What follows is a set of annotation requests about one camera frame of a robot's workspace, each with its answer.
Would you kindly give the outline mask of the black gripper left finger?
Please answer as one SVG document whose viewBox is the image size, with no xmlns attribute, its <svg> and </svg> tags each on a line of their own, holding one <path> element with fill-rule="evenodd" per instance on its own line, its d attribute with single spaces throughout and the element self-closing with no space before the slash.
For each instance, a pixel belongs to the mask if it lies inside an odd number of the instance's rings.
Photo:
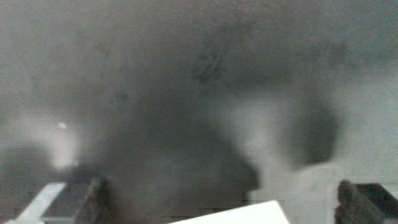
<svg viewBox="0 0 398 224">
<path fill-rule="evenodd" d="M 48 183 L 12 224 L 110 224 L 105 180 Z"/>
</svg>

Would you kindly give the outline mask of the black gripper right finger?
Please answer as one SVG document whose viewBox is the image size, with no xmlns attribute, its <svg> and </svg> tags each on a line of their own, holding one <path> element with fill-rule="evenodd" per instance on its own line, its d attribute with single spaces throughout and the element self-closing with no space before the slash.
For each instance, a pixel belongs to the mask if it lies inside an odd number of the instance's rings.
<svg viewBox="0 0 398 224">
<path fill-rule="evenodd" d="M 378 183 L 339 182 L 334 224 L 398 224 L 398 197 Z"/>
</svg>

